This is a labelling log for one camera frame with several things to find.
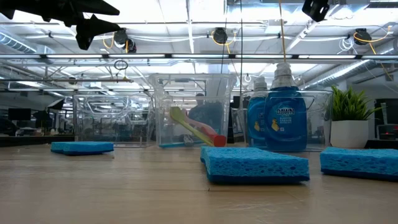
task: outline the ceiling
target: ceiling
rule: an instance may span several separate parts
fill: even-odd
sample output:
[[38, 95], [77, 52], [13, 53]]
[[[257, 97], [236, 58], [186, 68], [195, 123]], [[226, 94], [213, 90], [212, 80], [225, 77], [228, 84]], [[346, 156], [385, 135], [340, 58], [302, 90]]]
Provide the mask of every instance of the ceiling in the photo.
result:
[[[227, 54], [227, 47], [216, 45], [211, 38], [211, 33], [216, 27], [226, 28], [228, 42], [231, 42], [228, 47], [231, 54], [283, 53], [282, 39], [278, 36], [281, 28], [279, 8], [275, 4], [277, 1], [243, 0], [242, 14], [239, 1], [232, 0], [106, 0], [106, 2], [118, 8], [121, 11], [120, 15], [97, 16], [127, 28], [127, 34], [135, 42], [138, 54], [222, 54], [223, 52]], [[369, 45], [352, 44], [355, 29], [366, 28], [373, 40], [381, 39], [389, 32], [384, 39], [373, 43], [376, 51], [379, 46], [394, 40], [398, 35], [398, 8], [368, 7], [370, 1], [348, 1], [355, 4], [332, 5], [326, 20], [316, 23], [301, 11], [303, 1], [282, 2], [294, 2], [283, 4], [282, 7], [287, 54], [372, 54]], [[90, 18], [91, 14], [86, 13], [85, 17]], [[16, 12], [13, 20], [0, 15], [1, 31], [26, 45], [47, 46], [55, 54], [124, 53], [115, 45], [110, 49], [104, 45], [104, 41], [106, 45], [111, 45], [112, 34], [96, 37], [88, 51], [80, 50], [74, 37], [75, 27], [67, 28], [62, 22], [55, 20], [47, 23], [40, 16], [20, 11]], [[21, 54], [21, 52], [6, 45], [0, 45], [0, 54]], [[58, 59], [53, 60], [52, 64], [37, 64], [35, 60], [13, 59], [7, 60], [7, 63], [3, 60], [3, 67], [8, 70], [11, 67], [22, 67], [25, 72], [19, 71], [16, 75], [29, 79], [50, 75], [53, 79], [76, 77], [100, 81], [116, 78], [118, 74], [119, 79], [126, 76], [134, 82], [123, 84], [103, 82], [99, 87], [139, 90], [152, 88], [147, 79], [154, 73], [221, 73], [221, 68], [223, 68], [222, 73], [232, 75], [241, 73], [240, 60], [152, 59], [148, 63], [146, 59], [135, 59], [130, 60], [132, 65], [121, 72], [114, 68], [114, 61], [77, 60], [71, 62]], [[259, 75], [265, 76], [266, 82], [271, 85], [276, 68], [275, 62], [261, 60], [244, 62], [242, 73], [247, 77], [243, 79], [244, 88], [250, 88], [249, 84]], [[296, 82], [303, 85], [345, 63], [350, 62], [296, 61], [291, 62], [291, 69]], [[43, 85], [66, 89], [90, 88], [83, 86], [82, 83], [78, 84], [79, 87], [66, 82], [51, 82]], [[175, 88], [186, 88], [186, 86], [179, 86], [176, 83]]]

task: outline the table surface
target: table surface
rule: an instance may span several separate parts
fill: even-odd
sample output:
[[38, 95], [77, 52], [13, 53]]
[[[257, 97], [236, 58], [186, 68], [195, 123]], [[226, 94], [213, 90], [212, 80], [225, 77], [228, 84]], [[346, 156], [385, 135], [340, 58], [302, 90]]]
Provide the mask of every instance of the table surface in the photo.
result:
[[301, 185], [213, 185], [200, 149], [68, 157], [0, 149], [1, 223], [398, 223], [398, 184], [322, 175]]

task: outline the dawn dish soap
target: dawn dish soap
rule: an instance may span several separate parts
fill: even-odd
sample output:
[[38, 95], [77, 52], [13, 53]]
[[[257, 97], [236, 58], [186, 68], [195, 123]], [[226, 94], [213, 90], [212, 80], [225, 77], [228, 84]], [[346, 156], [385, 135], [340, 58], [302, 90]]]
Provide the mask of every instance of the dawn dish soap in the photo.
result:
[[264, 107], [267, 150], [304, 151], [307, 147], [307, 109], [298, 90], [290, 65], [278, 64]]
[[254, 94], [248, 105], [248, 144], [251, 147], [266, 147], [264, 107], [267, 98], [267, 83], [264, 77], [254, 81]]

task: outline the clear plastic container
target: clear plastic container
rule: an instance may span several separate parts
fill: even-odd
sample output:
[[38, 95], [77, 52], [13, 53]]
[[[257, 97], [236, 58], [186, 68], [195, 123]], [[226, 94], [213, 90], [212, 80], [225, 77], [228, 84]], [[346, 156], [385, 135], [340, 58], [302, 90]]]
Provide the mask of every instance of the clear plastic container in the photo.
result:
[[[272, 97], [270, 94], [277, 93], [278, 91], [264, 91], [260, 93], [262, 95], [271, 96], [265, 100], [270, 102], [279, 100]], [[330, 129], [331, 129], [331, 106], [333, 99], [333, 92], [331, 91], [297, 91], [301, 99], [305, 102], [306, 114], [307, 114], [307, 146], [303, 151], [322, 151], [326, 147], [330, 146]], [[247, 105], [249, 100], [254, 96], [258, 95], [257, 91], [248, 91], [242, 93], [241, 103], [239, 108], [239, 117], [242, 122], [244, 129], [245, 143], [249, 147], [258, 147], [269, 151], [285, 151], [292, 152], [290, 149], [271, 149], [267, 145], [267, 141], [262, 146], [254, 146], [248, 134], [248, 110]]]
[[76, 141], [147, 147], [154, 130], [153, 100], [142, 95], [75, 95], [73, 122]]
[[[189, 119], [210, 126], [217, 135], [228, 137], [229, 102], [236, 82], [234, 75], [154, 74], [149, 77], [149, 81], [155, 88], [155, 126], [157, 144], [160, 147], [195, 146], [206, 143], [197, 134], [193, 134], [184, 125], [171, 118], [170, 110], [175, 107], [179, 107]], [[181, 89], [191, 88], [195, 91], [166, 92], [170, 84], [173, 88], [181, 86]], [[205, 133], [198, 126], [188, 121], [187, 123], [195, 130]]]

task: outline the blue sponge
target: blue sponge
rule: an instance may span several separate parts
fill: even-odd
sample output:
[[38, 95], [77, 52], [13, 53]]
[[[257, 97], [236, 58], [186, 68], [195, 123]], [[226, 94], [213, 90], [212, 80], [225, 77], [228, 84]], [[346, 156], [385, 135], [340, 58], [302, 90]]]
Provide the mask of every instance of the blue sponge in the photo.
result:
[[324, 174], [398, 181], [398, 150], [340, 149], [328, 147], [320, 154]]
[[200, 160], [214, 183], [286, 184], [310, 179], [308, 159], [257, 148], [202, 146]]
[[53, 142], [51, 151], [68, 156], [97, 155], [113, 151], [111, 142]]

